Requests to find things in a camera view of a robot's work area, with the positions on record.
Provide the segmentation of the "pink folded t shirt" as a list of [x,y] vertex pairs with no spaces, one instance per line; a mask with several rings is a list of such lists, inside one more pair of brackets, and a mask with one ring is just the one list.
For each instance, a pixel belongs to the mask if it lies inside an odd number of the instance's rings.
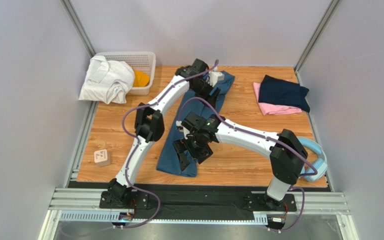
[[252,84],[258,107],[264,116],[266,116],[266,115],[291,115],[291,114],[299,114],[299,113],[303,112],[300,108],[294,107],[294,106],[276,105],[276,104],[271,104],[271,103],[259,102],[260,86],[261,86],[261,84],[258,82],[254,82]]

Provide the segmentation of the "left aluminium frame post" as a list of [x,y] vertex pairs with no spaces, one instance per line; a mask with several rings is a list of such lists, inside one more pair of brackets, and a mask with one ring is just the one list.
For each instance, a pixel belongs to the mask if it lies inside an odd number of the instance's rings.
[[90,57],[93,57],[96,54],[95,48],[93,47],[93,44],[75,10],[73,3],[70,0],[60,0],[60,2],[72,22],[81,42],[83,43],[87,54]]

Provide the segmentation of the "navy folded t shirt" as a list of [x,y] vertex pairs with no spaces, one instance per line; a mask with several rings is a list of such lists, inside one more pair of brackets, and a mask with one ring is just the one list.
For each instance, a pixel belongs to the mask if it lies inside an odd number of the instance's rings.
[[258,88],[258,102],[296,107],[309,113],[311,108],[306,100],[309,91],[298,83],[265,75]]

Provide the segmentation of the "white t shirt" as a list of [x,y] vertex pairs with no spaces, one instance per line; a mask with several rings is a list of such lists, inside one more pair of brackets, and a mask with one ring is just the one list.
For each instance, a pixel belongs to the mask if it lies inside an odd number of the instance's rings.
[[78,99],[80,101],[125,104],[133,88],[135,73],[124,61],[107,60],[103,55],[90,59]]

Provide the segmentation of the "aluminium frame post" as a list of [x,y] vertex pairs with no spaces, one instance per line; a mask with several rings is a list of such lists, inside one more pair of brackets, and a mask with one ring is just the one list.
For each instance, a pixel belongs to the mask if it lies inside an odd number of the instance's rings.
[[60,0],[60,2],[72,22],[81,42],[83,43],[87,54],[90,57],[93,57],[96,54],[95,48],[93,47],[93,44],[75,10],[73,3],[70,0]]
[[294,66],[294,72],[298,74],[303,66],[305,65],[308,57],[310,56],[313,48],[317,44],[319,38],[323,34],[324,30],[326,29],[328,23],[330,22],[331,18],[333,17],[334,13],[336,12],[338,6],[340,5],[342,1],[341,0],[331,0],[329,2],[328,7],[326,8],[324,14],[322,15],[320,21],[318,22],[315,30],[313,31],[313,34],[311,35],[308,43],[306,44],[304,50],[302,51],[296,65]]

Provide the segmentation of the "teal blue t shirt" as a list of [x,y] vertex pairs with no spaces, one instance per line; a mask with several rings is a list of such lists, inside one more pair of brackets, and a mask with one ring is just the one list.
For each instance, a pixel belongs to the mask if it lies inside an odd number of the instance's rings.
[[194,112],[206,119],[214,113],[210,108],[208,108],[199,100],[192,100],[189,103],[186,103],[187,100],[193,98],[194,96],[195,93],[192,90],[188,90],[183,95],[158,159],[156,166],[158,171],[183,177],[197,176],[197,161],[192,159],[191,155],[187,152],[186,157],[189,165],[185,170],[181,170],[180,161],[173,146],[173,143],[176,140],[180,140],[184,137],[184,134],[178,131],[176,128],[176,121],[178,119],[183,120],[189,112]]

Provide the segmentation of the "right aluminium frame post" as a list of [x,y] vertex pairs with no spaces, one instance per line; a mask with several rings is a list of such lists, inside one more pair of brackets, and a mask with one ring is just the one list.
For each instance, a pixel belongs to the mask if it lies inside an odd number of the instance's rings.
[[298,74],[303,66],[305,65],[308,57],[310,56],[313,48],[317,44],[319,38],[323,34],[324,30],[326,29],[328,23],[330,22],[331,18],[333,17],[334,13],[336,12],[338,6],[340,5],[342,1],[341,0],[331,0],[329,2],[328,7],[326,8],[324,14],[322,15],[320,21],[318,22],[315,30],[313,31],[313,34],[311,35],[308,43],[306,44],[304,50],[302,51],[296,65],[294,66],[294,72]]

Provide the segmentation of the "orange t shirt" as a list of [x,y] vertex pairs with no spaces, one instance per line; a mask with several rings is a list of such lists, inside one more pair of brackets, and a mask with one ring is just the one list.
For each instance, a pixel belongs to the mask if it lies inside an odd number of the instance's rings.
[[136,69],[134,69],[133,72],[135,75],[133,82],[134,88],[146,87],[150,83],[151,78],[145,72]]

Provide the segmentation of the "white plastic laundry basket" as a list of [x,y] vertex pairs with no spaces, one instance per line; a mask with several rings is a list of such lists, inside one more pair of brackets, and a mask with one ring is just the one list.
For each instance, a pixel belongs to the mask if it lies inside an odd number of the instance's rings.
[[127,95],[145,96],[150,93],[156,71],[156,55],[150,51],[115,51],[99,52],[96,56],[104,56],[107,60],[126,62],[134,70],[149,76],[149,83],[144,87],[133,87]]

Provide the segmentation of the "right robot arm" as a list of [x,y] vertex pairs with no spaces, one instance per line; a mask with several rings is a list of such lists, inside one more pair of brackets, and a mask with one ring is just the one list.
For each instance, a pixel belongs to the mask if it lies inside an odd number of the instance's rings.
[[298,137],[288,129],[282,132],[264,132],[236,124],[218,114],[204,118],[190,112],[176,127],[184,137],[173,142],[180,169],[191,163],[188,156],[199,164],[212,156],[212,142],[232,144],[270,160],[272,179],[261,203],[270,210],[285,207],[288,190],[298,182],[308,153]]

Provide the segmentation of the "white power adapter cube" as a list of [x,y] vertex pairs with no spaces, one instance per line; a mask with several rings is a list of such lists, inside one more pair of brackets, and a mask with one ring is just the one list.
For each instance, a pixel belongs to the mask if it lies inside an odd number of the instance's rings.
[[94,163],[98,167],[105,167],[111,164],[111,158],[107,149],[96,150],[93,153]]

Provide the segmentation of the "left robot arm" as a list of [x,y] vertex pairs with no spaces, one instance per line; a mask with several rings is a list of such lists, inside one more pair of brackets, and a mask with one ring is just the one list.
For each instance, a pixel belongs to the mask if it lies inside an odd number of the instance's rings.
[[203,76],[219,65],[215,60],[212,67],[204,61],[196,59],[193,64],[180,67],[168,85],[148,103],[140,103],[123,116],[125,119],[135,112],[134,133],[127,134],[134,138],[133,145],[123,167],[115,178],[108,183],[106,191],[101,193],[99,207],[101,209],[134,209],[138,197],[156,197],[156,194],[135,186],[139,169],[155,142],[165,132],[164,115],[174,102],[189,90],[215,106],[216,97],[220,92],[210,85]]

